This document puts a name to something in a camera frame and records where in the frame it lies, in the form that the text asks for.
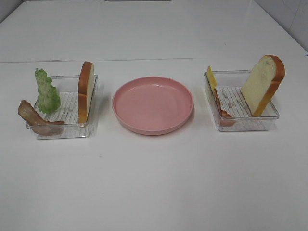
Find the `bread slice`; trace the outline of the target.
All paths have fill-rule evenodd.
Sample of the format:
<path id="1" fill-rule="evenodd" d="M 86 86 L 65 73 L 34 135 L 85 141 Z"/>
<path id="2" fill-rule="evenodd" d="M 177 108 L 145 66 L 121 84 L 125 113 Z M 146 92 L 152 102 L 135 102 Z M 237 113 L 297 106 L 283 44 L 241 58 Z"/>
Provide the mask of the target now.
<path id="1" fill-rule="evenodd" d="M 265 55 L 250 72 L 241 93 L 252 116 L 262 115 L 285 76 L 284 64 L 278 56 Z"/>
<path id="2" fill-rule="evenodd" d="M 95 76 L 94 65 L 85 61 L 78 82 L 78 122 L 86 123 L 88 119 L 90 102 L 94 89 Z"/>

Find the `green lettuce leaf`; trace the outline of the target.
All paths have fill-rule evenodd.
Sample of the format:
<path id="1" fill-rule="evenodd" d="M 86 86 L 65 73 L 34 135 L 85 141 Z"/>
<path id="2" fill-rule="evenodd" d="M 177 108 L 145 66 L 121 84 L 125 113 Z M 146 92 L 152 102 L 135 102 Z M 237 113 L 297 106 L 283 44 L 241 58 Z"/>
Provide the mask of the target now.
<path id="1" fill-rule="evenodd" d="M 61 106 L 58 90 L 52 85 L 52 79 L 43 69 L 35 69 L 38 86 L 38 108 L 44 114 L 55 112 Z"/>

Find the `pink round plate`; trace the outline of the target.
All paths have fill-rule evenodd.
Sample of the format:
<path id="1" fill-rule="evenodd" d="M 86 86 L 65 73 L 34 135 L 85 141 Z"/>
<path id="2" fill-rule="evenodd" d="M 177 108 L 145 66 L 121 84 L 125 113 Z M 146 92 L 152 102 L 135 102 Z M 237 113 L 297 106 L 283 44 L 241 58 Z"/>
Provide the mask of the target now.
<path id="1" fill-rule="evenodd" d="M 180 128 L 190 118 L 191 92 L 166 77 L 142 77 L 121 86 L 112 107 L 119 123 L 142 135 L 162 135 Z"/>

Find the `clear right plastic tray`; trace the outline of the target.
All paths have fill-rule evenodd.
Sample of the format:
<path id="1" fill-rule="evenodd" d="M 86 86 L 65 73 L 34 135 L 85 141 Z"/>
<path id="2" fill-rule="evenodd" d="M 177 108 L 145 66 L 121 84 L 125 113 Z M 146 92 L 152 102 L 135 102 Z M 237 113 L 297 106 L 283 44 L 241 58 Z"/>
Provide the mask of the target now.
<path id="1" fill-rule="evenodd" d="M 207 72 L 205 77 L 205 92 L 211 111 L 219 131 L 266 131 L 271 129 L 274 122 L 279 118 L 279 113 L 272 102 L 269 102 L 259 117 L 252 116 L 250 109 L 241 94 L 241 87 L 248 79 L 250 70 L 213 71 L 217 81 L 216 90 L 221 101 L 221 108 L 229 113 L 235 121 L 231 127 L 220 127 L 218 109 L 215 102 Z"/>

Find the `clear left plastic tray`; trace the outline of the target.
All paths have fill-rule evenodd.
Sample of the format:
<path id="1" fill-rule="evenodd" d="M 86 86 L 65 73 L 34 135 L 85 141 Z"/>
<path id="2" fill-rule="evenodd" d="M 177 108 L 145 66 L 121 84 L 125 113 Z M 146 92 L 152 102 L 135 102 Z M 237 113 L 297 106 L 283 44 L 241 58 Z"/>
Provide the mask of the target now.
<path id="1" fill-rule="evenodd" d="M 61 98 L 61 106 L 56 112 L 44 114 L 38 108 L 38 103 L 33 105 L 39 116 L 47 121 L 64 121 L 61 125 L 31 126 L 26 123 L 26 128 L 32 130 L 38 140 L 83 138 L 91 135 L 96 127 L 96 91 L 98 75 L 94 75 L 94 89 L 92 93 L 89 115 L 86 123 L 79 123 L 78 116 L 78 82 L 79 76 L 51 76 L 52 85 L 55 86 Z"/>

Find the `yellow cheese slice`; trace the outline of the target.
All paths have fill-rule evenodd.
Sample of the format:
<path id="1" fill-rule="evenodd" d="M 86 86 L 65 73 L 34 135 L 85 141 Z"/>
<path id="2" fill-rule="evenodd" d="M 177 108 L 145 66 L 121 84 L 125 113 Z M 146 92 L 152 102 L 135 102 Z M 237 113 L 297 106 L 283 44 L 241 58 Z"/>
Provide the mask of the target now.
<path id="1" fill-rule="evenodd" d="M 211 87 L 212 91 L 214 91 L 216 89 L 216 86 L 217 86 L 217 81 L 215 79 L 215 75 L 214 75 L 214 73 L 212 71 L 211 66 L 208 66 L 207 78 L 208 78 L 208 81 L 209 81 L 209 84 L 210 84 L 210 87 Z"/>

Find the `clear plastic tray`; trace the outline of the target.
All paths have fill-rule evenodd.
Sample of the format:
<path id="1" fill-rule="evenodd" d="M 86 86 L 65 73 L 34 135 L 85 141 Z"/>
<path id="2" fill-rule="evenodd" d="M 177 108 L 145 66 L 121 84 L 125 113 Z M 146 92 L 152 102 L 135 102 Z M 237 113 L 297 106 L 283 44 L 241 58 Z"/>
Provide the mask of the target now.
<path id="1" fill-rule="evenodd" d="M 252 116 L 250 109 L 241 94 L 241 87 L 248 79 L 250 70 L 213 71 L 217 81 L 216 90 L 221 101 L 221 108 L 229 113 L 235 121 L 231 127 L 220 127 L 218 109 L 215 102 L 207 72 L 205 77 L 205 92 L 211 111 L 219 131 L 266 131 L 271 129 L 274 122 L 279 118 L 279 113 L 272 102 L 269 102 L 259 117 Z"/>
<path id="2" fill-rule="evenodd" d="M 91 135 L 96 127 L 96 91 L 98 75 L 94 75 L 94 89 L 92 93 L 89 115 L 86 123 L 79 123 L 78 116 L 78 82 L 79 76 L 51 76 L 52 85 L 55 86 L 61 98 L 61 106 L 56 112 L 44 114 L 38 108 L 38 103 L 33 105 L 39 116 L 47 121 L 64 121 L 61 125 L 31 126 L 26 123 L 26 128 L 32 130 L 38 140 L 83 138 Z"/>

